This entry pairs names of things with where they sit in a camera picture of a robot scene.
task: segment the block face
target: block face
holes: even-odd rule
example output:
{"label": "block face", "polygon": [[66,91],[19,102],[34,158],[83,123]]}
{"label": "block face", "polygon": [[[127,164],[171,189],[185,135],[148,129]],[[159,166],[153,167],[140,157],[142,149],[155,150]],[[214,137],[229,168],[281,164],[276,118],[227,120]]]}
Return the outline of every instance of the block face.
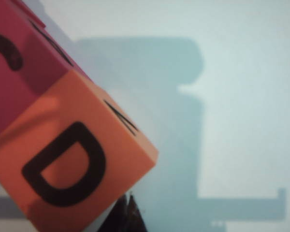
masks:
{"label": "block face", "polygon": [[84,74],[42,25],[19,0],[0,0],[1,41],[8,40],[22,59],[14,69],[0,52],[0,132],[69,69]]}
{"label": "block face", "polygon": [[[125,125],[105,101],[135,126],[105,91],[71,70],[0,134],[0,182],[39,231],[81,231],[154,166],[154,146],[141,131]],[[61,176],[67,164],[60,157],[75,142],[80,145],[73,155],[86,153],[88,159],[82,162],[88,168],[75,178],[78,163],[71,163],[69,176]],[[53,167],[41,175],[47,165]],[[92,177],[83,182],[90,186],[87,196],[75,200],[73,196],[83,194],[75,186],[85,186],[81,183],[87,174]],[[50,178],[74,182],[57,188]],[[47,188],[46,198],[41,197],[39,191]],[[66,190],[74,194],[58,200]]]}

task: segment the white wall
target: white wall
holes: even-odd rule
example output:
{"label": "white wall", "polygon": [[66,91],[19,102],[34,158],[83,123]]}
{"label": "white wall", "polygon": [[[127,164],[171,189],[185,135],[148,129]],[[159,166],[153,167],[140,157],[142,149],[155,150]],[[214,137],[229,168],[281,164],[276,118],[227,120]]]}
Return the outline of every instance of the white wall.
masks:
{"label": "white wall", "polygon": [[149,232],[290,232],[290,0],[24,2],[160,150]]}

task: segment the toy block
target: toy block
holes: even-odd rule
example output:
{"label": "toy block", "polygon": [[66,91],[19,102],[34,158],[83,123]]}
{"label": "toy block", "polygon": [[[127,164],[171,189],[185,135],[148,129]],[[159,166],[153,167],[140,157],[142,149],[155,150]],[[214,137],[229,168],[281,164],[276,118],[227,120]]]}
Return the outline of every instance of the toy block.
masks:
{"label": "toy block", "polygon": [[76,70],[0,134],[0,182],[41,232],[79,232],[157,161],[132,120]]}
{"label": "toy block", "polygon": [[68,70],[86,75],[44,27],[22,1],[0,0],[0,133]]}

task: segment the black letter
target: black letter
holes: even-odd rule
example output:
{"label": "black letter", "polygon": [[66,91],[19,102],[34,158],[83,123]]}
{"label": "black letter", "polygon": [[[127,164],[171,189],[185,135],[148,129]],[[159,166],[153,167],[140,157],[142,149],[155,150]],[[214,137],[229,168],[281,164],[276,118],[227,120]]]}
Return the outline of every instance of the black letter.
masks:
{"label": "black letter", "polygon": [[133,132],[133,130],[127,125],[126,122],[128,122],[134,129],[136,129],[136,131],[139,131],[135,125],[132,124],[132,122],[130,122],[126,117],[124,117],[117,109],[115,109],[110,103],[108,103],[106,100],[104,100],[104,102],[112,109],[112,111],[116,114],[116,116],[120,119],[120,121],[130,130],[130,132],[134,135],[135,133]]}
{"label": "black letter", "polygon": [[[50,186],[41,171],[76,142],[83,146],[89,156],[86,174],[72,187],[58,189]],[[83,123],[75,122],[31,159],[23,167],[22,174],[42,199],[64,207],[79,203],[95,190],[103,178],[105,163],[104,152],[97,139]]]}
{"label": "black letter", "polygon": [[0,35],[0,53],[13,71],[17,71],[23,66],[23,59],[16,46],[2,35]]}

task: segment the alphabet block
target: alphabet block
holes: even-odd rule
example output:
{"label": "alphabet block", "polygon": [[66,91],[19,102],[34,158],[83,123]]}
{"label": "alphabet block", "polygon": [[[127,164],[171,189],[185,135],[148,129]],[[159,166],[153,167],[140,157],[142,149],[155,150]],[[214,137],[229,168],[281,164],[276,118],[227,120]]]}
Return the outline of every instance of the alphabet block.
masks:
{"label": "alphabet block", "polygon": [[0,182],[41,232],[77,232],[140,179],[157,150],[75,70],[0,134]]}
{"label": "alphabet block", "polygon": [[41,232],[78,232],[157,150],[21,1],[0,0],[0,182]]}
{"label": "alphabet block", "polygon": [[0,132],[68,70],[84,72],[19,0],[0,0]]}

